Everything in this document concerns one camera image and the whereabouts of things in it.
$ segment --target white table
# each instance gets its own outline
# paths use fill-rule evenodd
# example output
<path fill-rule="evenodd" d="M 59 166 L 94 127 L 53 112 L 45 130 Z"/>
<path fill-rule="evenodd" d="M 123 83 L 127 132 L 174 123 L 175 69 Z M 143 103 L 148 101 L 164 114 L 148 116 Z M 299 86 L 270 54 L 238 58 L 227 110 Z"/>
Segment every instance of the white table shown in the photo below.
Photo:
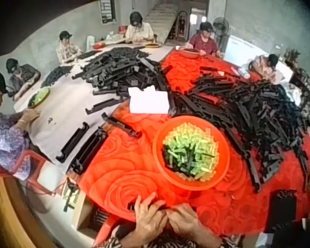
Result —
<path fill-rule="evenodd" d="M 109 51 L 114 47 L 133 47 L 132 45 L 121 44 L 105 47 L 103 52 Z M 145 48 L 142 51 L 151 55 L 148 57 L 155 61 L 162 60 L 172 47 L 163 46 L 161 48 L 152 49 Z M 41 111 L 41 115 L 36 119 L 30 130 L 29 135 L 31 141 L 40 148 L 40 150 L 57 165 L 63 173 L 65 173 L 77 152 L 92 133 L 102 126 L 104 121 L 101 114 L 106 112 L 110 115 L 117 105 L 107 107 L 103 111 L 87 115 L 85 108 L 91 109 L 94 104 L 108 100 L 110 98 L 118 98 L 114 94 L 103 96 L 93 96 L 94 88 L 91 84 L 86 83 L 83 79 L 73 80 L 71 77 L 81 72 L 80 67 L 86 64 L 86 61 L 92 57 L 77 62 L 72 68 L 68 76 L 62 76 L 53 86 L 50 87 L 51 93 L 45 101 L 37 107 Z M 27 104 L 31 96 L 40 88 L 43 80 L 37 82 L 28 92 L 26 92 L 14 105 L 16 112 L 20 112 L 27 108 Z M 61 164 L 56 160 L 56 156 L 60 155 L 61 149 L 65 143 L 74 134 L 77 128 L 82 127 L 82 122 L 87 122 L 90 129 L 83 136 L 66 161 Z"/>

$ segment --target table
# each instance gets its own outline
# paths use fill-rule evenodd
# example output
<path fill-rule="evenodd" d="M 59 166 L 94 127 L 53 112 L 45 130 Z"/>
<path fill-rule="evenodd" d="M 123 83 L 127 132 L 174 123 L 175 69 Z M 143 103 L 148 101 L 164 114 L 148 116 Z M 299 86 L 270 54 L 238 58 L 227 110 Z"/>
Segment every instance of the table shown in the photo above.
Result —
<path fill-rule="evenodd" d="M 103 48 L 102 52 L 121 46 L 134 47 L 133 45 L 127 44 L 113 45 Z M 150 53 L 150 59 L 160 61 L 171 51 L 171 49 L 172 47 L 163 46 L 158 49 L 145 48 L 142 51 Z M 75 63 L 69 75 L 62 76 L 50 87 L 50 95 L 37 107 L 37 110 L 41 111 L 41 115 L 33 122 L 29 131 L 31 141 L 38 146 L 63 173 L 66 173 L 72 159 L 80 150 L 84 142 L 95 132 L 98 126 L 102 126 L 104 123 L 101 118 L 103 112 L 87 115 L 85 108 L 90 109 L 94 104 L 99 102 L 113 97 L 118 98 L 114 94 L 93 96 L 92 91 L 94 89 L 91 84 L 87 84 L 81 78 L 76 80 L 71 78 L 73 75 L 81 72 L 80 67 L 84 66 L 86 62 L 93 57 Z M 37 82 L 21 97 L 20 100 L 18 100 L 14 105 L 16 112 L 20 112 L 27 108 L 29 99 L 40 88 L 42 82 L 43 80 Z M 117 105 L 107 107 L 104 109 L 104 112 L 109 115 L 116 107 Z M 90 129 L 74 148 L 70 156 L 68 156 L 67 160 L 64 163 L 58 162 L 56 156 L 60 155 L 60 151 L 65 143 L 74 134 L 77 128 L 82 127 L 82 122 L 84 121 L 89 124 Z"/>
<path fill-rule="evenodd" d="M 174 51 L 162 67 L 173 66 L 167 74 L 169 84 L 185 91 L 193 86 L 190 80 L 199 77 L 201 65 L 231 73 L 232 64 L 217 58 L 211 60 L 186 59 Z M 114 116 L 141 131 L 142 137 L 134 139 L 113 128 L 79 184 L 92 200 L 112 214 L 135 220 L 134 213 L 128 210 L 129 203 L 134 202 L 138 195 L 145 198 L 151 192 L 157 192 L 158 198 L 165 199 L 168 207 L 189 202 L 196 208 L 200 220 L 214 233 L 231 235 L 262 231 L 266 224 L 270 192 L 277 189 L 297 191 L 297 219 L 310 211 L 310 197 L 302 192 L 302 170 L 293 151 L 285 153 L 280 171 L 263 185 L 260 193 L 254 194 L 246 163 L 230 145 L 230 165 L 225 178 L 209 190 L 186 192 L 171 185 L 160 174 L 152 156 L 152 140 L 169 117 L 131 114 L 128 103 L 122 104 Z M 310 166 L 308 136 L 304 140 L 304 149 Z M 255 150 L 252 150 L 252 156 L 255 158 Z"/>

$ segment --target staircase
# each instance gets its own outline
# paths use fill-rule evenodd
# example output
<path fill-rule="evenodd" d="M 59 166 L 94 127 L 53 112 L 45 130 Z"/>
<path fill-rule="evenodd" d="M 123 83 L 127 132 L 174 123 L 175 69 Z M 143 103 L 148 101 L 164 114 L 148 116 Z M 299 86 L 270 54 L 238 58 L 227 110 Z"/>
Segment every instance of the staircase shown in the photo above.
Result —
<path fill-rule="evenodd" d="M 154 34 L 157 35 L 157 42 L 164 44 L 170 30 L 176 20 L 178 6 L 175 4 L 157 4 L 146 17 Z"/>

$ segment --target person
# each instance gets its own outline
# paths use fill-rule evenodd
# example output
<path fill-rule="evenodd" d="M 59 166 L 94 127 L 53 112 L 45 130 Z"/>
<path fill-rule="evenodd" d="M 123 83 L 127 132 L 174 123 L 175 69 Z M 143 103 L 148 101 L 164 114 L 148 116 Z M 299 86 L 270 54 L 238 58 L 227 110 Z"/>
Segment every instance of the person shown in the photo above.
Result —
<path fill-rule="evenodd" d="M 13 86 L 11 96 L 17 101 L 20 97 L 40 79 L 41 73 L 29 64 L 20 66 L 14 58 L 6 61 L 6 69 L 11 75 L 9 82 Z"/>
<path fill-rule="evenodd" d="M 260 55 L 249 64 L 249 69 L 257 72 L 263 79 L 270 80 L 271 83 L 276 82 L 275 67 L 278 64 L 278 56 L 270 54 L 268 57 Z"/>
<path fill-rule="evenodd" d="M 6 83 L 0 73 L 0 106 L 5 93 L 7 93 Z M 15 172 L 14 165 L 21 153 L 32 147 L 30 140 L 24 136 L 24 132 L 28 125 L 38 117 L 39 112 L 36 110 L 26 110 L 11 115 L 0 113 L 0 166 L 7 172 Z M 14 176 L 26 180 L 32 171 L 30 160 L 25 160 Z"/>
<path fill-rule="evenodd" d="M 125 33 L 125 42 L 143 44 L 154 41 L 154 32 L 149 23 L 143 22 L 143 17 L 139 12 L 130 14 L 130 25 Z"/>
<path fill-rule="evenodd" d="M 70 42 L 71 36 L 66 30 L 59 34 L 60 45 L 56 48 L 56 55 L 61 64 L 73 62 L 82 53 L 78 46 Z"/>
<path fill-rule="evenodd" d="M 152 204 L 155 197 L 156 193 L 152 193 L 143 202 L 140 196 L 137 197 L 133 231 L 124 237 L 114 236 L 95 247 L 224 247 L 222 240 L 200 222 L 189 204 L 160 210 L 165 201 L 158 200 Z M 172 227 L 173 232 L 165 228 L 167 224 Z"/>
<path fill-rule="evenodd" d="M 200 51 L 200 55 L 206 54 L 215 55 L 216 57 L 223 58 L 224 53 L 218 50 L 216 42 L 211 39 L 213 27 L 210 22 L 202 22 L 200 25 L 200 32 L 195 34 L 187 44 L 187 48 L 196 49 Z"/>

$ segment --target red tablecloth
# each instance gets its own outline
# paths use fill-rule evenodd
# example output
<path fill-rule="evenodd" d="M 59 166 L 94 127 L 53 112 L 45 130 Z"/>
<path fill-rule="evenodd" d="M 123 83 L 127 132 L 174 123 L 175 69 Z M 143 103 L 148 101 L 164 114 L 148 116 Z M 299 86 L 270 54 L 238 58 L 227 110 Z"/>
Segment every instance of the red tablecloth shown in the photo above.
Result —
<path fill-rule="evenodd" d="M 192 87 L 190 80 L 199 77 L 200 66 L 216 67 L 232 73 L 231 64 L 212 58 L 186 59 L 173 52 L 163 67 L 173 65 L 167 74 L 169 83 L 181 90 Z M 241 234 L 261 231 L 266 224 L 270 192 L 277 189 L 297 191 L 297 219 L 310 211 L 309 194 L 303 193 L 301 166 L 293 151 L 285 153 L 280 171 L 263 185 L 262 191 L 253 193 L 245 161 L 230 146 L 230 165 L 225 178 L 213 189 L 184 192 L 172 186 L 158 171 L 152 156 L 152 140 L 167 115 L 130 114 L 128 104 L 120 106 L 114 114 L 134 129 L 142 131 L 135 139 L 114 128 L 84 174 L 80 187 L 108 212 L 134 220 L 128 204 L 138 195 L 157 192 L 168 206 L 189 202 L 196 207 L 200 220 L 216 234 Z M 310 138 L 304 139 L 304 149 L 310 166 Z"/>

